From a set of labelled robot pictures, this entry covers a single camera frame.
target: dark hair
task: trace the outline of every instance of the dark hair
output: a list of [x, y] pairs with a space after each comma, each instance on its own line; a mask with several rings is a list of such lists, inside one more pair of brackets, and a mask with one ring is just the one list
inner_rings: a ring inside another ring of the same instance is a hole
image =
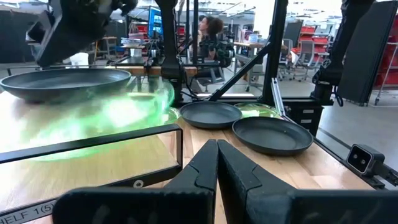
[[208, 35], [217, 35], [219, 32], [223, 31], [224, 22], [219, 18], [214, 18], [212, 16], [206, 16], [207, 20], [207, 33]]

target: cable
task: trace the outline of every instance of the cable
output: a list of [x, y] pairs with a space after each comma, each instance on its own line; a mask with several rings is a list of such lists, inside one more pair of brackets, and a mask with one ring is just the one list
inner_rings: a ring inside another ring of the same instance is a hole
[[344, 106], [344, 101], [343, 101], [342, 97], [339, 94], [337, 94], [337, 86], [333, 86], [333, 91], [331, 94], [335, 95], [336, 101], [339, 106]]

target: computer monitor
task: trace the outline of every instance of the computer monitor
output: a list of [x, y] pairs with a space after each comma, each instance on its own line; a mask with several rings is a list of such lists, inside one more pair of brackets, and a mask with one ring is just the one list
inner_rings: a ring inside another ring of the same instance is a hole
[[149, 19], [148, 19], [149, 38], [153, 38], [154, 31], [158, 32], [160, 35], [163, 34], [162, 15], [160, 13], [160, 9], [151, 6], [149, 8]]

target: floor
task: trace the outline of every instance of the floor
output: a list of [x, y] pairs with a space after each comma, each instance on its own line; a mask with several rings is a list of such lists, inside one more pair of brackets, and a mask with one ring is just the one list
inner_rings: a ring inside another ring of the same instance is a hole
[[[7, 76], [5, 68], [21, 65], [26, 64], [0, 65], [0, 78]], [[32, 69], [15, 69], [12, 73], [29, 71]], [[233, 76], [232, 71], [232, 67], [224, 69], [226, 79]], [[209, 85], [208, 92], [212, 93], [222, 85], [223, 83]], [[246, 81], [240, 80], [228, 93], [246, 93], [246, 85]], [[310, 83], [310, 79], [302, 82], [286, 79], [279, 82], [279, 87], [282, 96], [309, 96], [314, 85]], [[249, 92], [255, 96], [262, 93], [261, 88], [254, 87], [251, 87]], [[366, 144], [383, 153], [386, 157], [385, 163], [398, 170], [398, 99], [393, 95], [383, 94], [379, 105], [384, 107], [373, 107], [372, 102], [376, 97], [375, 92], [371, 96], [369, 106], [358, 106], [345, 101], [344, 107], [337, 104], [325, 107], [317, 138], [342, 157], [348, 155], [347, 145]]]

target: wooden countertop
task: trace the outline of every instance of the wooden countertop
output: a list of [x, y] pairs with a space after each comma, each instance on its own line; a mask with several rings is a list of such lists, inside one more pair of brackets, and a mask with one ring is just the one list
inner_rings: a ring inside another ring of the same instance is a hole
[[260, 48], [264, 46], [264, 44], [261, 43], [241, 43], [241, 42], [234, 42], [234, 45], [241, 47], [251, 47], [251, 48]]
[[[145, 68], [143, 66], [112, 66], [108, 65], [105, 68], [117, 68], [121, 70], [125, 70], [130, 72], [132, 76], [141, 76], [146, 73]], [[184, 67], [185, 71], [187, 71], [187, 75], [189, 77], [195, 76], [198, 73], [198, 69], [196, 67]], [[150, 68], [149, 73], [150, 75], [161, 75], [162, 67], [160, 66], [153, 66]]]
[[[71, 125], [74, 119], [84, 119], [98, 111], [101, 108], [98, 104], [27, 105], [4, 92], [0, 94], [0, 105], [0, 152], [88, 138], [99, 135], [99, 131], [105, 134], [127, 131], [96, 126], [98, 119], [104, 119], [103, 117], [91, 120], [94, 127], [90, 129], [80, 130]], [[110, 108], [120, 117], [134, 116], [132, 108]], [[271, 157], [248, 149], [230, 130], [201, 130], [185, 123], [182, 118], [176, 123], [184, 131], [184, 164], [190, 161], [207, 140], [225, 139], [267, 171], [298, 189], [372, 189], [316, 144], [298, 156]], [[51, 130], [51, 138], [44, 142], [40, 135], [46, 136], [45, 130]], [[103, 185], [173, 166], [176, 164], [171, 153], [175, 150], [172, 147], [174, 139], [174, 134], [165, 133], [97, 146], [95, 149], [83, 149], [91, 153], [85, 157], [57, 161], [28, 159], [0, 164], [0, 211], [56, 197], [76, 187]], [[150, 187], [161, 187], [164, 184], [165, 182]], [[51, 223], [51, 219], [44, 217], [34, 223]], [[217, 192], [215, 223], [226, 223], [220, 190]]]

